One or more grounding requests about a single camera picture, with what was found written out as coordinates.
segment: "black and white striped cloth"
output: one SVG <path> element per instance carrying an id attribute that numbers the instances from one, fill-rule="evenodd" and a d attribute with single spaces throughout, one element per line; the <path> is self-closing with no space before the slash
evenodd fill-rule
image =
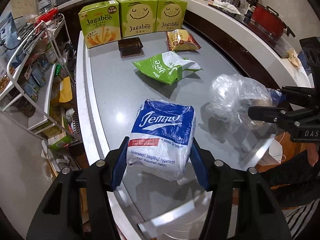
<path id="1" fill-rule="evenodd" d="M 297 235 L 305 228 L 314 214 L 320 199 L 312 201 L 310 204 L 301 206 L 291 212 L 289 212 L 285 219 L 287 220 L 292 239 L 295 239 Z"/>

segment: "blue gripper pad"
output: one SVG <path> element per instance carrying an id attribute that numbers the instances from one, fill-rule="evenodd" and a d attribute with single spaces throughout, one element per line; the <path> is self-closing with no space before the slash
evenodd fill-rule
<path id="1" fill-rule="evenodd" d="M 129 143 L 129 137 L 125 137 L 119 150 L 121 151 L 112 171 L 111 187 L 113 190 L 121 184 L 125 169 L 127 167 L 127 148 Z"/>
<path id="2" fill-rule="evenodd" d="M 204 161 L 201 158 L 194 141 L 191 147 L 190 160 L 200 186 L 204 187 L 204 189 L 207 190 L 209 188 L 208 170 L 204 165 Z"/>

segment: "kitchen counter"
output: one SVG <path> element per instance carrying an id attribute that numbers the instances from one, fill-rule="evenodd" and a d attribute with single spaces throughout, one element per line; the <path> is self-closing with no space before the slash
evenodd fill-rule
<path id="1" fill-rule="evenodd" d="M 84 1 L 87 0 L 72 0 L 60 5 L 59 9 Z M 310 86 L 308 79 L 306 81 L 304 78 L 304 70 L 297 71 L 287 59 L 281 59 L 241 23 L 207 6 L 206 1 L 187 1 L 188 17 L 196 14 L 241 44 L 279 87 Z M 231 134 L 207 113 L 205 107 L 209 103 L 208 91 L 212 79 L 222 73 L 235 74 L 238 71 L 228 57 L 207 41 L 205 35 L 188 30 L 202 48 L 197 52 L 179 54 L 198 62 L 203 70 L 172 86 L 141 75 L 131 63 L 166 52 L 163 32 L 140 35 L 143 54 L 129 58 L 120 57 L 117 42 L 87 49 L 80 33 L 76 63 L 77 105 L 89 164 L 104 159 L 109 150 L 119 147 L 124 136 L 130 135 L 136 111 L 146 98 L 163 98 L 192 105 L 196 113 L 195 137 L 199 145 L 232 168 L 246 170 L 262 158 L 277 132 L 275 127 L 266 125 L 258 131 L 239 130 Z M 191 165 L 187 166 L 187 174 L 190 181 L 178 185 L 133 167 L 127 168 L 123 182 L 115 192 L 108 192 L 108 197 L 115 222 L 128 240 L 145 238 L 148 233 L 143 235 L 143 228 L 148 232 L 158 232 L 158 240 L 198 237 L 210 195 L 195 180 Z M 174 217 L 172 209 L 179 210 L 183 222 L 166 224 L 168 217 Z M 155 218 L 164 221 L 164 225 L 154 226 L 152 221 Z"/>

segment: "silver screw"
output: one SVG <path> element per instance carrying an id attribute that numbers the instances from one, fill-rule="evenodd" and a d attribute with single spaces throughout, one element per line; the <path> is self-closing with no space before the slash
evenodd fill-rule
<path id="1" fill-rule="evenodd" d="M 214 165 L 216 165 L 217 167 L 221 167 L 221 166 L 223 166 L 223 161 L 221 161 L 221 160 L 215 160 L 215 161 L 214 161 Z"/>
<path id="2" fill-rule="evenodd" d="M 254 167 L 251 167 L 251 168 L 249 168 L 249 172 L 250 172 L 251 174 L 256 174 L 256 173 L 257 173 L 257 170 L 256 170 Z"/>
<path id="3" fill-rule="evenodd" d="M 68 174 L 69 171 L 70 171 L 69 167 L 64 167 L 61 172 L 62 172 L 62 174 Z"/>
<path id="4" fill-rule="evenodd" d="M 96 162 L 96 165 L 98 166 L 98 167 L 102 167 L 103 165 L 105 165 L 106 163 L 105 163 L 105 161 L 104 160 L 98 160 L 97 162 Z"/>

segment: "gray tabletop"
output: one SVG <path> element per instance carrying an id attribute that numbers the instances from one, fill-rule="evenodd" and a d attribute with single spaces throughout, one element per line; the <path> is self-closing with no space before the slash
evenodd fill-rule
<path id="1" fill-rule="evenodd" d="M 216 159 L 232 168 L 246 169 L 243 157 L 259 141 L 259 135 L 248 131 L 230 135 L 205 109 L 212 80 L 222 73 L 237 71 L 214 47 L 190 33 L 201 49 L 178 54 L 194 60 L 203 70 L 172 86 L 143 75 L 132 64 L 168 51 L 164 32 L 140 35 L 143 54 L 135 57 L 121 58 L 117 42 L 90 49 L 93 85 L 109 147 L 118 148 L 123 138 L 130 136 L 137 110 L 147 98 L 170 99 L 195 109 L 195 138 L 200 147 L 210 150 Z M 144 220 L 178 207 L 203 191 L 196 180 L 179 186 L 175 181 L 166 181 L 132 166 L 127 167 L 123 182 Z"/>

